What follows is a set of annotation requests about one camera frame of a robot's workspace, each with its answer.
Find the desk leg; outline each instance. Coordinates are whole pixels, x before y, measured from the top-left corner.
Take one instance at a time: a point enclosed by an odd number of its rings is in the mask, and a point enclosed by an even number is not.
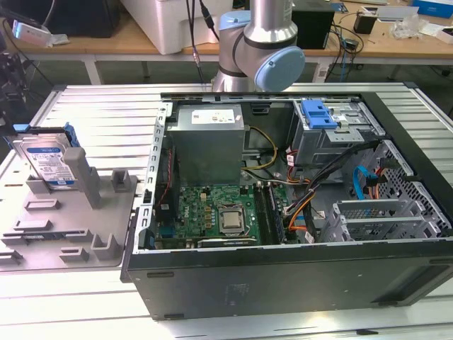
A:
[[[102,85],[103,80],[98,66],[94,60],[84,60],[88,77],[90,77],[91,85]]]
[[[395,80],[396,75],[398,74],[400,68],[401,68],[401,65],[396,65],[394,67],[393,71],[388,75],[387,79],[388,80]]]
[[[331,65],[330,60],[319,60],[316,68],[314,70],[313,83],[323,83],[326,81],[326,75],[328,72],[328,68]]]
[[[143,77],[148,79],[150,77],[148,62],[142,62]]]

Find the plastic bag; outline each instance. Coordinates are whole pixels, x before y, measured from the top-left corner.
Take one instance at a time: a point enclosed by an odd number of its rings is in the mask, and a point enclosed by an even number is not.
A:
[[[421,37],[419,30],[428,23],[427,20],[420,19],[418,14],[408,16],[403,21],[397,21],[390,26],[390,34],[396,39]]]

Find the wooden table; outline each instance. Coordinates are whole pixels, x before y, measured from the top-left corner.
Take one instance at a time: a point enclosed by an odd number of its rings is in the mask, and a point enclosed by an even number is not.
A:
[[[345,2],[349,13],[361,9],[363,4]],[[335,22],[338,23],[345,14],[336,13]],[[422,16],[431,23],[450,25],[451,20]],[[341,22],[345,28],[352,30],[355,16],[348,16]],[[424,65],[452,65],[453,45],[448,45],[434,37],[424,35],[422,38],[397,40],[390,36],[390,23],[377,21],[370,35],[361,35],[365,46],[356,57],[355,62],[360,64],[424,64]],[[353,38],[352,34],[345,33],[345,37]],[[156,47],[143,33],[130,16],[122,17],[120,25],[108,39],[70,38],[71,43],[55,47],[37,47],[20,40],[16,44],[33,60],[78,60],[85,64],[92,84],[102,84],[102,77],[97,68],[100,61],[140,61],[145,76],[149,76],[147,62],[152,61],[191,61],[192,48],[187,47],[181,53],[160,55]],[[217,62],[219,54],[218,44],[202,44],[198,47],[202,61]],[[331,34],[325,50],[305,50],[306,62],[316,63],[313,82],[324,82],[328,68],[338,54],[338,39]]]
[[[396,0],[389,0],[393,6],[402,6]],[[363,11],[362,6],[371,6],[365,4],[357,4],[344,2],[349,10],[349,13]],[[338,24],[341,18],[347,14],[336,13],[334,21]],[[452,19],[436,18],[433,16],[420,16],[420,18],[428,20],[430,23],[450,26]],[[346,16],[341,21],[342,27],[352,30],[354,26],[355,16]],[[389,29],[391,23],[381,23],[376,21],[371,34],[360,34],[363,39],[364,47],[361,53],[355,58],[355,62],[359,64],[421,64],[421,65],[453,65],[453,45],[448,45],[441,40],[429,35],[422,35],[421,38],[396,39],[391,36]],[[357,38],[343,31],[345,38]],[[328,49],[338,52],[339,43],[336,35],[331,34],[328,39]]]

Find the cpu socket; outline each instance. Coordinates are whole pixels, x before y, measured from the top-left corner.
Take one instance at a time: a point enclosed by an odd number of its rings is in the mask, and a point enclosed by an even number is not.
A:
[[[242,205],[219,208],[219,231],[231,236],[245,232]]]

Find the green circuit board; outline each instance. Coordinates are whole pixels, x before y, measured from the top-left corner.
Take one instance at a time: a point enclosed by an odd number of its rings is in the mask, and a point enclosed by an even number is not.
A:
[[[281,208],[286,206],[285,188],[276,186],[274,193],[276,203]],[[219,209],[239,205],[243,208],[247,236],[260,244],[252,186],[182,187],[179,199],[177,238],[224,236],[219,231]]]

